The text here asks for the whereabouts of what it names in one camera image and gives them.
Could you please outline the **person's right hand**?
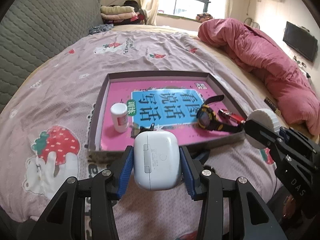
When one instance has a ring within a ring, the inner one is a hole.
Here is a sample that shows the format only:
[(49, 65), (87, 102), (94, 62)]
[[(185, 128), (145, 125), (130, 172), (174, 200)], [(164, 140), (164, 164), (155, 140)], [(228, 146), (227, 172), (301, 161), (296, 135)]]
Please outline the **person's right hand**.
[(289, 195), (286, 197), (284, 201), (284, 207), (283, 207), (283, 218), (290, 219), (296, 210), (296, 200), (293, 197), (293, 195)]

